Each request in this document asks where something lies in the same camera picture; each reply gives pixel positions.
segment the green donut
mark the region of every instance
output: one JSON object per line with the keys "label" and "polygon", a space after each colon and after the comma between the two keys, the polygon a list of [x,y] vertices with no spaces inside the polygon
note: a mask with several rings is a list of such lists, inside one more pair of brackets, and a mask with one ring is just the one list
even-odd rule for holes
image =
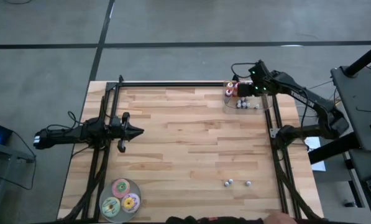
{"label": "green donut", "polygon": [[116,189],[120,192],[123,193],[127,190],[127,184],[125,182],[120,182],[116,185]]}
{"label": "green donut", "polygon": [[115,197],[105,199],[102,204],[101,211],[106,217],[115,217],[121,209],[121,202]]}

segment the yellow donut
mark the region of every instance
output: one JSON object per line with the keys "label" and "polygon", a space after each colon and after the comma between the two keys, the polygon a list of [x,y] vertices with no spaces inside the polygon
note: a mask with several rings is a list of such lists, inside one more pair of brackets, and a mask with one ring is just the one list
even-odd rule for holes
{"label": "yellow donut", "polygon": [[130,209],[134,206],[134,200],[133,198],[126,198],[124,201],[123,201],[123,207],[125,209]]}

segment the pink donut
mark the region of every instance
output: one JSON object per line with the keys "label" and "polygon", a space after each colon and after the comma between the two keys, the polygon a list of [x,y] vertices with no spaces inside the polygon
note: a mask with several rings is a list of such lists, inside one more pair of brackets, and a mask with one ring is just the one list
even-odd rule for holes
{"label": "pink donut", "polygon": [[130,184],[125,179],[116,180],[112,184],[112,194],[117,198],[123,198],[130,192]]}

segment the gray concrete floor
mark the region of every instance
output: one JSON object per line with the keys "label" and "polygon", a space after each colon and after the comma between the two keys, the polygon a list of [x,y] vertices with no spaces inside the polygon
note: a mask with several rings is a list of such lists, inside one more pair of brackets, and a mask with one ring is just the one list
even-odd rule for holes
{"label": "gray concrete floor", "polygon": [[[97,43],[107,5],[108,0],[34,0],[15,6],[0,0],[0,44]],[[371,0],[117,0],[106,42],[300,40],[371,40]],[[261,58],[269,69],[285,71],[311,87],[329,81],[331,68],[352,63],[370,48],[105,49],[96,79],[123,75],[126,80],[222,80],[232,77],[232,63]],[[0,124],[29,144],[48,124],[70,125],[66,112],[80,116],[94,55],[95,49],[0,50]],[[329,98],[334,86],[314,91]],[[313,122],[307,118],[305,124]],[[19,143],[12,145],[26,150]],[[2,223],[46,222],[57,216],[71,146],[35,153],[34,189],[11,186]],[[32,166],[18,166],[17,181],[29,185]],[[353,213],[338,202],[349,194],[330,196],[330,189],[343,187],[318,183],[326,218],[342,220]],[[368,220],[359,218],[361,223]]]}

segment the toy donut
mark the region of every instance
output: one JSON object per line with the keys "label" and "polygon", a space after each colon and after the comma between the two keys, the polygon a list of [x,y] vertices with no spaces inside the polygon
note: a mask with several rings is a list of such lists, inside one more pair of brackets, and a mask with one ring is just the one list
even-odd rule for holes
{"label": "toy donut", "polygon": [[123,211],[127,213],[136,212],[140,207],[140,204],[141,204],[140,197],[133,193],[129,193],[122,199]]}
{"label": "toy donut", "polygon": [[117,198],[123,198],[130,192],[130,184],[125,179],[116,180],[112,184],[112,194]]}
{"label": "toy donut", "polygon": [[111,218],[116,216],[121,209],[121,202],[115,197],[105,199],[102,206],[102,213],[104,216]]}

